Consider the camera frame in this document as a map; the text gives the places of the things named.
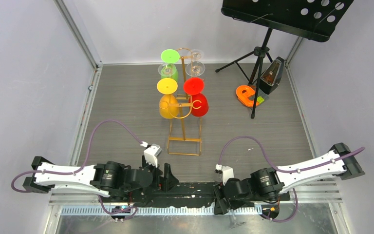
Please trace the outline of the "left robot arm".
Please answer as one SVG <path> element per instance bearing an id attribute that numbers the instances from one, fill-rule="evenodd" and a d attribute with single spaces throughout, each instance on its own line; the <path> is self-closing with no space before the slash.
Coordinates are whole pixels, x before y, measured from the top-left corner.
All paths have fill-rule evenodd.
<path id="1" fill-rule="evenodd" d="M 23 188 L 27 192 L 46 194 L 50 191 L 65 194 L 95 194 L 104 201 L 145 202 L 148 196 L 169 192 L 179 184 L 168 163 L 163 171 L 142 156 L 142 165 L 130 165 L 108 161 L 77 167 L 58 166 L 41 156 L 36 156 L 32 167 L 35 172 L 25 178 Z"/>

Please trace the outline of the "clear wine glass front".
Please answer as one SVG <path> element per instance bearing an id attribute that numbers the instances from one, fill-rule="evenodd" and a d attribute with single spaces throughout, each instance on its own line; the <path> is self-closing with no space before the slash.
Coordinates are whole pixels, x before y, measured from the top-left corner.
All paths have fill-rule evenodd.
<path id="1" fill-rule="evenodd" d="M 246 222 L 241 222 L 235 215 L 235 212 L 233 209 L 229 210 L 229 220 L 230 220 L 230 229 L 234 229 L 240 226 L 243 226 L 246 224 Z"/>

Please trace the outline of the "gold wire glass rack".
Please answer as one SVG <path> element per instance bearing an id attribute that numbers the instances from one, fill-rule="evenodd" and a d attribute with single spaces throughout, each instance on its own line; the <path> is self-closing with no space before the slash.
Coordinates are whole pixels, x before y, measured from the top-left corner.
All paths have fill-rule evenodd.
<path id="1" fill-rule="evenodd" d="M 186 124 L 185 119 L 192 115 L 192 102 L 189 101 L 190 95 L 186 94 L 183 86 L 184 83 L 190 79 L 191 77 L 185 73 L 185 67 L 187 64 L 192 62 L 188 58 L 189 48 L 179 48 L 175 49 L 180 54 L 180 59 L 178 62 L 175 63 L 175 66 L 178 70 L 178 89 L 173 94 L 177 101 L 179 107 L 179 115 L 168 119 L 169 120 L 169 134 L 168 134 L 168 141 L 167 141 L 167 153 L 170 155 L 183 155 L 183 156 L 200 156 L 202 151 L 202 117 L 198 118 L 198 137 L 191 138 L 187 136 L 186 133 Z M 181 153 L 181 152 L 172 152 L 170 150 L 170 144 L 172 142 L 189 142 L 189 143 L 197 143 L 198 144 L 198 152 L 197 153 Z"/>

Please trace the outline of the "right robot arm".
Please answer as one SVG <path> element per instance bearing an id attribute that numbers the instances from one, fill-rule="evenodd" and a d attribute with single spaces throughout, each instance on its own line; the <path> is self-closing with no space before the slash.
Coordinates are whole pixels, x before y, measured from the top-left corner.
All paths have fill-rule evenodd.
<path id="1" fill-rule="evenodd" d="M 346 144 L 338 143 L 319 157 L 293 165 L 259 169 L 242 180 L 234 177 L 232 167 L 217 163 L 215 172 L 222 182 L 214 188 L 214 214 L 224 215 L 252 201 L 275 202 L 281 195 L 313 181 L 362 176 L 365 172 L 355 156 L 364 149 L 350 151 Z"/>

